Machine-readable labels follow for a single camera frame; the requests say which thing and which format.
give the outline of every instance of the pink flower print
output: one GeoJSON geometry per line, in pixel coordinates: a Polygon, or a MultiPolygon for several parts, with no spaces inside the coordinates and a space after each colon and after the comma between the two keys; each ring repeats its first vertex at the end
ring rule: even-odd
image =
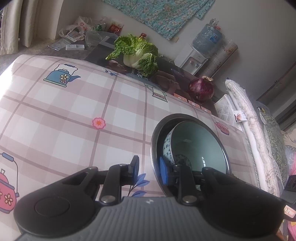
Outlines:
{"type": "Polygon", "coordinates": [[[93,127],[96,129],[104,129],[104,127],[106,126],[106,122],[105,120],[103,120],[101,117],[99,118],[94,118],[93,121],[93,127]]]}

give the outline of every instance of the table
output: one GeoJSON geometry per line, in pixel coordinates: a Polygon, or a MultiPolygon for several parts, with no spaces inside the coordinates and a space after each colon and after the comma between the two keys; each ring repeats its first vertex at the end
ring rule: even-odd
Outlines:
{"type": "MultiPolygon", "coordinates": [[[[86,61],[21,55],[0,76],[0,153],[15,161],[0,156],[0,169],[14,188],[11,205],[4,206],[7,194],[0,193],[0,207],[12,208],[26,194],[88,166],[107,170],[130,163],[134,155],[140,158],[139,174],[148,182],[131,195],[143,191],[145,196],[163,196],[151,165],[150,143],[158,122],[173,113],[208,125],[224,145],[232,173],[256,185],[243,132],[170,94],[165,98],[153,95],[140,81],[86,61]]],[[[128,191],[129,186],[123,187],[122,196],[128,191]]],[[[3,240],[19,236],[13,211],[0,211],[0,230],[3,240]]]]}

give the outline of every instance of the blue kettle print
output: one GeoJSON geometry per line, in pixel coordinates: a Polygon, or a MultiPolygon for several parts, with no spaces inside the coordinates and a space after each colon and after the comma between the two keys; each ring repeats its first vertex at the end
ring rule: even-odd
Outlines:
{"type": "Polygon", "coordinates": [[[50,72],[50,74],[44,79],[44,81],[67,87],[67,83],[73,81],[74,79],[80,78],[79,75],[73,76],[73,73],[78,70],[73,65],[69,64],[59,64],[54,71],[50,72]]]}

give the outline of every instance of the blue gripper pad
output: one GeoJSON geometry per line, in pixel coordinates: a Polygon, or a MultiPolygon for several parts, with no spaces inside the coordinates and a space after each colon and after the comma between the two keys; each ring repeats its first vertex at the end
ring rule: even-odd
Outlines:
{"type": "Polygon", "coordinates": [[[165,162],[162,157],[159,158],[159,166],[160,166],[160,175],[163,180],[163,184],[168,184],[168,168],[165,165],[165,162]]]}

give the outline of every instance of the flower print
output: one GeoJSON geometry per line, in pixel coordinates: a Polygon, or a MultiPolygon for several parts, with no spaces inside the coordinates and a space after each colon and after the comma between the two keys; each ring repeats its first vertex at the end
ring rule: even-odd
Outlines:
{"type": "Polygon", "coordinates": [[[104,129],[104,127],[106,126],[106,122],[105,120],[103,120],[101,117],[99,118],[94,118],[93,121],[93,127],[96,129],[104,129]]]}
{"type": "MultiPolygon", "coordinates": [[[[145,176],[146,176],[146,173],[140,174],[138,176],[136,184],[133,185],[133,186],[130,186],[130,190],[128,192],[128,196],[130,195],[131,191],[134,190],[134,188],[136,188],[136,187],[144,187],[144,186],[146,186],[146,185],[148,185],[150,183],[150,181],[144,180],[145,176]]],[[[141,197],[141,196],[144,196],[145,194],[146,194],[145,191],[139,190],[139,191],[136,191],[132,195],[132,197],[141,197]]]]}
{"type": "Polygon", "coordinates": [[[10,194],[4,195],[4,198],[5,198],[5,203],[11,206],[13,199],[11,198],[10,194]]]}
{"type": "Polygon", "coordinates": [[[61,77],[60,77],[61,83],[65,83],[68,78],[70,78],[70,76],[68,76],[67,74],[61,74],[61,77]]]}

